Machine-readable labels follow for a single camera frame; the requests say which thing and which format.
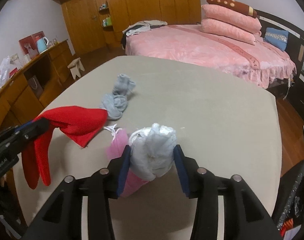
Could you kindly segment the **orange foam mesh sheet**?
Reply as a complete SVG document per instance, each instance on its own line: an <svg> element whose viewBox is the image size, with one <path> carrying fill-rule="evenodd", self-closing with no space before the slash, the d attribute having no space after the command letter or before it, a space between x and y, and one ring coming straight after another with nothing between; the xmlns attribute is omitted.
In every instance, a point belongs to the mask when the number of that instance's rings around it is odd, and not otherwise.
<svg viewBox="0 0 304 240"><path fill-rule="evenodd" d="M293 222L293 219L290 218L288 220L286 220L284 223L283 223L283 226L282 226L282 229L281 231L282 232L286 232L288 230L291 230L294 228L294 222Z"/></svg>

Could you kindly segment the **pink sock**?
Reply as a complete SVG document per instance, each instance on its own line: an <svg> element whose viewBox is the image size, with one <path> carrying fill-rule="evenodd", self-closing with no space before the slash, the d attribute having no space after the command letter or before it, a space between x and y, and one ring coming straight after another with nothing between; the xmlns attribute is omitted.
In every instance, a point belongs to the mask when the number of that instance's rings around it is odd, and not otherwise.
<svg viewBox="0 0 304 240"><path fill-rule="evenodd" d="M129 137L126 130L122 128L115 129L114 126L105 126L104 129L112 135L111 145L106 150L107 158L109 160L122 158L123 160L118 177L121 185L118 187L118 194L125 198L148 184L149 181L141 179L130 169Z"/></svg>

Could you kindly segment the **white cloth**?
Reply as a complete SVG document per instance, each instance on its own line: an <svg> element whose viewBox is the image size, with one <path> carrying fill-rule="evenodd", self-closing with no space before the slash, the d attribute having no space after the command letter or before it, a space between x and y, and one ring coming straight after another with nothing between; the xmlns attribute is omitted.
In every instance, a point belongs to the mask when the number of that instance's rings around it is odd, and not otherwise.
<svg viewBox="0 0 304 240"><path fill-rule="evenodd" d="M172 167L176 146L175 129L158 123L132 133L130 168L142 180L164 176Z"/></svg>

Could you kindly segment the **black lined trash bin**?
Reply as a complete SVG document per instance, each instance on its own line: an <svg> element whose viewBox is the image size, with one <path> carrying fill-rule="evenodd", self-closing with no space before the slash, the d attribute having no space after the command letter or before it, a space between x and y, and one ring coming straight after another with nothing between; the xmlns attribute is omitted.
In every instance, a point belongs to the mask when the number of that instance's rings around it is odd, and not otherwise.
<svg viewBox="0 0 304 240"><path fill-rule="evenodd" d="M282 237L286 234L281 231L283 223L290 218L293 219L294 228L300 227L293 238L304 239L304 160L280 179L272 220Z"/></svg>

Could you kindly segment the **white plastic bag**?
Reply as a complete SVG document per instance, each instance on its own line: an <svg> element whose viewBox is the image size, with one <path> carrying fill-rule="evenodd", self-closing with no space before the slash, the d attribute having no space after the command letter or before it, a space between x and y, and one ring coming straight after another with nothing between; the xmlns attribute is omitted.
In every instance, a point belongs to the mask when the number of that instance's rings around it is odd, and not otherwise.
<svg viewBox="0 0 304 240"><path fill-rule="evenodd" d="M0 89L6 84L10 75L10 57L5 57L0 64Z"/></svg>

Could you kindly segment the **light blue kettle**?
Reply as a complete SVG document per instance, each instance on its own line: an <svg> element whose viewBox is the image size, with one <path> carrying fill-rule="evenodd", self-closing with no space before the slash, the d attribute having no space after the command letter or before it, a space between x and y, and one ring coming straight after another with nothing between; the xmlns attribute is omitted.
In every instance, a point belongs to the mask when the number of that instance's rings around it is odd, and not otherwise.
<svg viewBox="0 0 304 240"><path fill-rule="evenodd" d="M41 37L36 41L37 49L39 53L43 53L48 49L49 40L46 37Z"/></svg>

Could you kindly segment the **grey sock pair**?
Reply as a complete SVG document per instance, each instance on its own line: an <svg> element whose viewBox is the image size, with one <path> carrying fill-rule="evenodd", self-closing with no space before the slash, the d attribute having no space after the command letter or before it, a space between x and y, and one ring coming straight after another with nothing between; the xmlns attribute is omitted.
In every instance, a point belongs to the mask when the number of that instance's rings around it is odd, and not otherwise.
<svg viewBox="0 0 304 240"><path fill-rule="evenodd" d="M111 93L104 94L99 108L108 113L108 120L119 120L127 109L128 100L136 83L126 74L119 74Z"/></svg>

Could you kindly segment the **wooden wardrobe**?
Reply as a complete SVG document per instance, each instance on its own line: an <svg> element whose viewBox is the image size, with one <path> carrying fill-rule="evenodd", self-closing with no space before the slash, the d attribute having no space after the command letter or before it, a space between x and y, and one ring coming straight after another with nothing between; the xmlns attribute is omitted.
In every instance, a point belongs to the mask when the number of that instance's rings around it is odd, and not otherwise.
<svg viewBox="0 0 304 240"><path fill-rule="evenodd" d="M200 0L53 0L61 5L75 53L115 47L122 31L143 20L196 24Z"/></svg>

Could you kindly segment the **black white nightstand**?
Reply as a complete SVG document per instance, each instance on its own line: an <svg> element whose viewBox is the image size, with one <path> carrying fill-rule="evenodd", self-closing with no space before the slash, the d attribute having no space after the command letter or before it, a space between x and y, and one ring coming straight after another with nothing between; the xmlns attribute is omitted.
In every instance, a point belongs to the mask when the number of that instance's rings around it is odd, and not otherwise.
<svg viewBox="0 0 304 240"><path fill-rule="evenodd" d="M304 121L304 72L301 72L287 96L289 103Z"/></svg>

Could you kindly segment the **pink covered bed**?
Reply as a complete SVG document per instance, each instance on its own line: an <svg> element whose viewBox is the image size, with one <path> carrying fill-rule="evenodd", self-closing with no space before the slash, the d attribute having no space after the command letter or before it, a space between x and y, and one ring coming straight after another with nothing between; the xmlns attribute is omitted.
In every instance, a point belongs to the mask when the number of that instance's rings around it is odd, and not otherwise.
<svg viewBox="0 0 304 240"><path fill-rule="evenodd" d="M213 68L264 89L296 74L290 56L261 37L252 45L203 33L198 25L167 25L129 36L125 53Z"/></svg>

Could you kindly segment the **black bed headboard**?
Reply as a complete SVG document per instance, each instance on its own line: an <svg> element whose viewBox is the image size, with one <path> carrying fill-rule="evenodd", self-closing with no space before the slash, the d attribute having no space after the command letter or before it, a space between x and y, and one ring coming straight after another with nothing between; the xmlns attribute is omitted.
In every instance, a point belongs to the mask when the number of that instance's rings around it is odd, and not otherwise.
<svg viewBox="0 0 304 240"><path fill-rule="evenodd" d="M270 13L256 10L262 25L261 36L269 38L275 46L283 47L301 72L304 65L304 31L294 24Z"/></svg>

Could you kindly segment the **blue cushion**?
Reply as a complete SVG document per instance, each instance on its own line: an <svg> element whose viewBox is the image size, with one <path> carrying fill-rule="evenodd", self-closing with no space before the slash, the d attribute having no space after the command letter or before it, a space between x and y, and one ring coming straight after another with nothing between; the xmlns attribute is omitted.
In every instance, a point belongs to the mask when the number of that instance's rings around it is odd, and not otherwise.
<svg viewBox="0 0 304 240"><path fill-rule="evenodd" d="M275 28L266 28L264 34L264 40L269 44L272 44L281 51L285 51L288 43L289 32L286 30L279 30Z"/></svg>

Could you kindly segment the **pink pillow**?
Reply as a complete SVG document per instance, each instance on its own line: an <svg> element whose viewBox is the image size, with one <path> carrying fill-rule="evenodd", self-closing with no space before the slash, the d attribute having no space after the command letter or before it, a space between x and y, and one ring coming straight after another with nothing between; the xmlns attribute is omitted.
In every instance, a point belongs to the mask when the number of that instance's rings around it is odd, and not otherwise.
<svg viewBox="0 0 304 240"><path fill-rule="evenodd" d="M219 20L205 18L201 21L200 28L203 33L224 36L251 45L256 43L254 34Z"/></svg>
<svg viewBox="0 0 304 240"><path fill-rule="evenodd" d="M239 12L215 4L201 6L205 18L201 25L207 30L223 30L224 28L238 27L252 34L260 32L262 25L257 18L245 16Z"/></svg>

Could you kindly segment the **upper pink pillow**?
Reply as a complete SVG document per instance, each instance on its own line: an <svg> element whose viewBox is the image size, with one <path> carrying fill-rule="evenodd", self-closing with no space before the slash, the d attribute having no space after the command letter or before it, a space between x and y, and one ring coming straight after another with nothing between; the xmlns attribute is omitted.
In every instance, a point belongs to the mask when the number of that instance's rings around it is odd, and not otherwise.
<svg viewBox="0 0 304 240"><path fill-rule="evenodd" d="M257 18L245 16L239 12L215 4L201 6L205 18L201 25L207 30L223 30L224 28L238 27L252 34L260 32L262 25Z"/></svg>

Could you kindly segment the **brown dotted bolster pillow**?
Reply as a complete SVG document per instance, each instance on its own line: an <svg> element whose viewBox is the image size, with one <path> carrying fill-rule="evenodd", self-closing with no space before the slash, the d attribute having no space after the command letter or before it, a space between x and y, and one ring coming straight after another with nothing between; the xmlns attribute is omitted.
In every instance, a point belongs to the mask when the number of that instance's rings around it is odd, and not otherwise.
<svg viewBox="0 0 304 240"><path fill-rule="evenodd" d="M208 4L220 5L222 7L239 12L243 15L257 18L257 12L251 6L235 0L206 0Z"/></svg>

